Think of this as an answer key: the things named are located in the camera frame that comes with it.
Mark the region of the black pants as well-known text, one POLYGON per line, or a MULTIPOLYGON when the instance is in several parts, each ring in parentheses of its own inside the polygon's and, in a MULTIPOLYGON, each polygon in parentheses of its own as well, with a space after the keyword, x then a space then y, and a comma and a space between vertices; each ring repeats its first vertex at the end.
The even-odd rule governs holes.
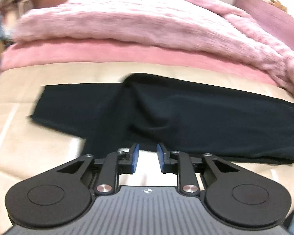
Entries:
POLYGON ((85 139, 104 158, 138 143, 191 156, 294 162, 294 103, 260 94, 134 73, 122 83, 45 86, 35 123, 85 139))

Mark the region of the cream leather bed bench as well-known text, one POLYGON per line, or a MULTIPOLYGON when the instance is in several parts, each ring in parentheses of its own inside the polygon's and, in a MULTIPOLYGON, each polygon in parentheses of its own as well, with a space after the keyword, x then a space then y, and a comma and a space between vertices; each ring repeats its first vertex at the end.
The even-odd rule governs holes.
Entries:
POLYGON ((83 141, 32 123, 29 116, 45 85, 121 82, 132 73, 239 89, 293 101, 265 80, 207 69, 147 63, 59 63, 10 69, 0 74, 0 234, 11 226, 5 208, 8 189, 19 181, 75 159, 83 141))

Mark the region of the pink bed sheet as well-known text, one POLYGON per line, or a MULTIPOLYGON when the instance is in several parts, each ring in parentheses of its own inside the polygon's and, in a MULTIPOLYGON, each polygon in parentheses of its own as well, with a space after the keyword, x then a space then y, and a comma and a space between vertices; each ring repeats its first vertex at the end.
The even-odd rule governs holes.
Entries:
POLYGON ((229 73, 245 79, 275 84, 266 73, 208 52, 188 52, 116 40, 60 38, 16 43, 0 58, 0 73, 19 67, 73 62, 137 62, 229 73))

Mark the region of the purple pillow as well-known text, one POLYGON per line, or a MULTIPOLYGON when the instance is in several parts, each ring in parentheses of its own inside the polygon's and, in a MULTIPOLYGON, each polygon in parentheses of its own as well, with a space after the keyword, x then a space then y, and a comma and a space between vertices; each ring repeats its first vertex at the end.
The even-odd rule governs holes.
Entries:
POLYGON ((294 18, 263 0, 234 0, 233 5, 244 10, 260 27, 294 51, 294 18))

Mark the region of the small orange plush toy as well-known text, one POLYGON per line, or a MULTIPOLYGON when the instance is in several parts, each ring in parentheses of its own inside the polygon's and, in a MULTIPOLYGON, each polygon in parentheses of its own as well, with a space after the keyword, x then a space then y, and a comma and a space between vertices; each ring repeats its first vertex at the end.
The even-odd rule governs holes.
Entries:
POLYGON ((270 5, 273 5, 277 8, 279 8, 280 10, 284 11, 287 13, 287 7, 282 5, 282 3, 279 0, 262 0, 270 5))

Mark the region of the fluffy mauve blanket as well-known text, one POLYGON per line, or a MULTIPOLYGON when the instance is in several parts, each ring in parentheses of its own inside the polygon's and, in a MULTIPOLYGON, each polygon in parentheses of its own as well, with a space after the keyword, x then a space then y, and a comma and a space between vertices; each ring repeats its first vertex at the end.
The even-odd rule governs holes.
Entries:
POLYGON ((252 65, 294 94, 294 51, 220 0, 68 0, 30 10, 12 32, 17 43, 63 37, 210 52, 252 65))

